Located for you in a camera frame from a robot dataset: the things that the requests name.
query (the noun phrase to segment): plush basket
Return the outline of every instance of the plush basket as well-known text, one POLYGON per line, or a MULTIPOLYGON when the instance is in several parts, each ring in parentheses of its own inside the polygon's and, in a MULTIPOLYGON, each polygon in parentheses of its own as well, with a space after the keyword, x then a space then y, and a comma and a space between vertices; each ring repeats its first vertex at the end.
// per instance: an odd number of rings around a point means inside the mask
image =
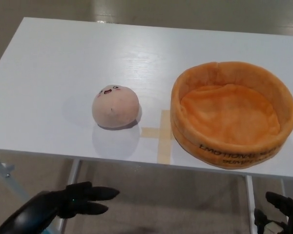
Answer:
POLYGON ((194 157, 241 169, 275 156, 293 130, 293 97, 264 68, 211 62, 189 68, 171 93, 170 122, 194 157))

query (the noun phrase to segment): tiled floor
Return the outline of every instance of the tiled floor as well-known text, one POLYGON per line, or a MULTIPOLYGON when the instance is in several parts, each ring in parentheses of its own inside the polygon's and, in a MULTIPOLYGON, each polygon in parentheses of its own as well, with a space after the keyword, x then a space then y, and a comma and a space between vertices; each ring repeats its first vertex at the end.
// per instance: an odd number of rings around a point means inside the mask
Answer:
MULTIPOLYGON (((293 1, 286 0, 0 0, 0 57, 23 17, 293 35, 293 1)), ((65 185, 71 161, 52 156, 0 152, 15 164, 15 178, 34 195, 65 185)), ((242 177, 84 162, 79 181, 121 190, 110 211, 78 216, 68 234, 244 234, 248 233, 246 187, 242 177)), ((280 193, 277 180, 254 180, 256 205, 283 219, 264 200, 280 193)), ((0 224, 21 202, 0 184, 0 224)))

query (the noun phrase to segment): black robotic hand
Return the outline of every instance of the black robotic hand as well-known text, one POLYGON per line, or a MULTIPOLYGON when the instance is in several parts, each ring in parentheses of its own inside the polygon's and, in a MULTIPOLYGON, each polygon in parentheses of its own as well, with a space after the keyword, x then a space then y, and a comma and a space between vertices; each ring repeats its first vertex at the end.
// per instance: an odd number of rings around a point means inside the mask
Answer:
POLYGON ((293 234, 293 199, 276 193, 266 192, 266 200, 289 218, 288 223, 269 220, 261 210, 255 209, 254 216, 257 233, 293 234))
POLYGON ((91 182, 68 185, 61 191, 41 192, 0 226, 0 234, 40 234, 56 216, 68 219, 77 214, 103 214, 108 207, 94 201, 111 200, 118 194, 113 188, 92 187, 91 182))

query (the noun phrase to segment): tape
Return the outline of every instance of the tape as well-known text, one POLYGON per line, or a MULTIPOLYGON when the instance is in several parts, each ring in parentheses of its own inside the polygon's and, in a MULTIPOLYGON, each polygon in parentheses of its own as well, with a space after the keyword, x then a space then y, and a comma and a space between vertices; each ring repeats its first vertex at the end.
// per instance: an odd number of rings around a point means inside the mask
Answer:
POLYGON ((141 137, 158 138, 157 163, 170 164, 171 140, 170 111, 162 110, 160 128, 142 128, 141 137))

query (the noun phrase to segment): round plush toy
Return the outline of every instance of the round plush toy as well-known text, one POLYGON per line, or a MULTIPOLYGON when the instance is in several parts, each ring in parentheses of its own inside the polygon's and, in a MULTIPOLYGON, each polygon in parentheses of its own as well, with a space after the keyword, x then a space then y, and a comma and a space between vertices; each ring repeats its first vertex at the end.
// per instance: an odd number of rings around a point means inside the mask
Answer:
POLYGON ((139 100, 134 91, 120 85, 108 85, 94 98, 92 115, 104 128, 120 128, 132 123, 139 113, 139 100))

